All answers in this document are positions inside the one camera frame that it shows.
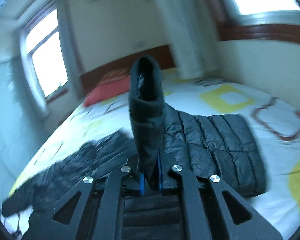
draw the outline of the window frame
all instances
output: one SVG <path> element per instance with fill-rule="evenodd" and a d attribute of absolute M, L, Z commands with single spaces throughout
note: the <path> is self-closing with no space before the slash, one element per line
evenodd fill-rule
<path fill-rule="evenodd" d="M 249 15 L 241 14 L 235 0 L 224 0 L 232 25 L 252 26 L 266 24 L 287 24 L 300 26 L 300 11 L 267 11 Z"/>
<path fill-rule="evenodd" d="M 31 72 L 35 74 L 37 78 L 38 85 L 40 86 L 40 89 L 42 90 L 42 87 L 40 85 L 38 76 L 35 72 L 32 56 L 36 52 L 36 50 L 41 47 L 53 34 L 59 31 L 59 25 L 52 31 L 50 32 L 45 38 L 42 39 L 30 52 L 26 51 L 26 38 L 30 31 L 41 21 L 43 20 L 48 14 L 50 14 L 52 11 L 57 9 L 57 4 L 56 0 L 51 0 L 48 2 L 45 6 L 43 6 L 39 11 L 37 11 L 31 18 L 30 20 L 23 26 L 21 30 L 21 36 L 20 36 L 20 49 L 23 50 L 22 54 L 25 55 L 25 60 L 27 61 L 24 67 L 30 67 Z M 68 87 L 69 82 L 67 81 L 63 86 L 60 86 L 57 88 L 57 90 L 53 91 L 51 94 L 45 96 L 46 102 L 49 104 L 50 102 L 54 101 L 55 99 L 61 97 L 62 95 L 68 93 L 69 87 Z"/>

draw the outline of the black puffer jacket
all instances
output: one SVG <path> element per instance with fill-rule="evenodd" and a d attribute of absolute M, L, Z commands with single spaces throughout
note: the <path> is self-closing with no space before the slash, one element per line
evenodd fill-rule
<path fill-rule="evenodd" d="M 167 105 L 160 67 L 151 57 L 138 59 L 131 69 L 130 120 L 145 176 L 153 188 L 158 186 L 160 154 L 173 155 L 177 164 L 197 176 L 220 175 L 243 196 L 265 192 L 265 169 L 243 117 L 192 116 Z"/>

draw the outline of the wooden headboard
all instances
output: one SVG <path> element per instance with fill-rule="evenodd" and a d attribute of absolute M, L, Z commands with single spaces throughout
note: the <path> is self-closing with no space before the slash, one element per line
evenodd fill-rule
<path fill-rule="evenodd" d="M 151 55 L 154 57 L 162 69 L 175 67 L 168 45 L 147 49 L 123 58 L 119 58 L 85 74 L 82 74 L 80 78 L 84 92 L 88 94 L 91 90 L 93 90 L 99 80 L 109 71 L 121 68 L 130 69 L 133 63 L 143 55 Z"/>

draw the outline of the bed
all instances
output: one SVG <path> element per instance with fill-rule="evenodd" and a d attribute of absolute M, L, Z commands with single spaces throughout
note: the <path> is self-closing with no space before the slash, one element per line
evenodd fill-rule
<path fill-rule="evenodd" d="M 165 101 L 193 115 L 241 114 L 247 120 L 264 160 L 267 192 L 248 199 L 289 239 L 300 225 L 300 112 L 282 100 L 222 79 L 184 81 L 176 68 L 162 70 Z M 132 136 L 128 93 L 84 108 L 80 105 L 42 145 L 22 171 L 10 194 L 26 180 L 71 155 L 84 142 L 124 129 Z M 28 228 L 31 207 L 21 213 Z M 14 226 L 18 216 L 5 218 Z"/>

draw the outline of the window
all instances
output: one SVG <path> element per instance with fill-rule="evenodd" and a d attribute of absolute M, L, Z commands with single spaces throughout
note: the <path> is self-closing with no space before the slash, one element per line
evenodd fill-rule
<path fill-rule="evenodd" d="M 61 53 L 57 9 L 29 28 L 25 49 L 45 97 L 61 88 L 68 76 Z"/>
<path fill-rule="evenodd" d="M 284 23 L 300 25 L 296 0 L 225 0 L 230 16 L 242 25 Z"/>

